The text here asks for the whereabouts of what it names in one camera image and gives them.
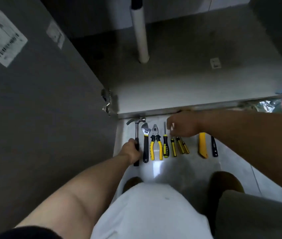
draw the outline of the white pipe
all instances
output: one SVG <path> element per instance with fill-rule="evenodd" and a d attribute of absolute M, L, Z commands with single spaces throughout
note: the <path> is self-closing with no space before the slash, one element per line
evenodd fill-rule
<path fill-rule="evenodd" d="M 146 41 L 146 30 L 145 30 L 145 20 L 143 7 L 137 10 L 130 8 L 132 24 L 134 28 L 134 33 L 136 35 L 138 51 L 139 51 L 139 61 L 141 64 L 146 64 L 149 61 L 148 44 Z"/>

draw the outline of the white shirt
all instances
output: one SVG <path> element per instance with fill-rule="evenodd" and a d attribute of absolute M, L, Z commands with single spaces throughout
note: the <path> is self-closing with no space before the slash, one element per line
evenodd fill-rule
<path fill-rule="evenodd" d="M 207 218 L 175 189 L 138 184 L 122 194 L 95 225 L 91 239 L 213 239 Z"/>

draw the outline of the hammer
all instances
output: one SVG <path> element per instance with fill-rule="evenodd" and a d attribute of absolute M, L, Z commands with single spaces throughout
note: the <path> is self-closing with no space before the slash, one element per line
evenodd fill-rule
<path fill-rule="evenodd" d="M 145 122 L 145 117 L 143 117 L 143 118 L 132 118 L 132 119 L 130 119 L 128 122 L 127 122 L 127 125 L 129 125 L 131 122 L 135 122 L 135 124 L 136 124 L 136 138 L 135 138 L 135 140 L 136 140 L 136 142 L 137 142 L 137 144 L 136 144 L 136 150 L 138 150 L 139 151 L 139 123 L 140 122 Z M 139 166 L 139 160 L 138 161 L 136 161 L 134 164 L 133 164 L 134 166 Z"/>

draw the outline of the white paper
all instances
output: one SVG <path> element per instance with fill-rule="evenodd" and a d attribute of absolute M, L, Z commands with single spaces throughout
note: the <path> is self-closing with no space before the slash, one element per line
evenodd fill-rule
<path fill-rule="evenodd" d="M 0 11 L 0 63 L 8 67 L 27 41 L 27 38 Z"/>
<path fill-rule="evenodd" d="M 50 21 L 46 33 L 61 49 L 65 41 L 65 36 L 54 20 Z"/>
<path fill-rule="evenodd" d="M 219 58 L 213 58 L 210 60 L 212 69 L 220 69 L 222 67 Z"/>

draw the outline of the cabinet door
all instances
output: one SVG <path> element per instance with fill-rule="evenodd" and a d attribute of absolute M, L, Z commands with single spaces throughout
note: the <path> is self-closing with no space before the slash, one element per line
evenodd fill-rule
<path fill-rule="evenodd" d="M 3 231 L 110 158 L 117 119 L 102 110 L 103 86 L 67 37 L 60 49 L 47 35 L 52 18 L 39 0 L 0 0 L 0 11 L 28 40 L 8 67 L 0 63 Z"/>

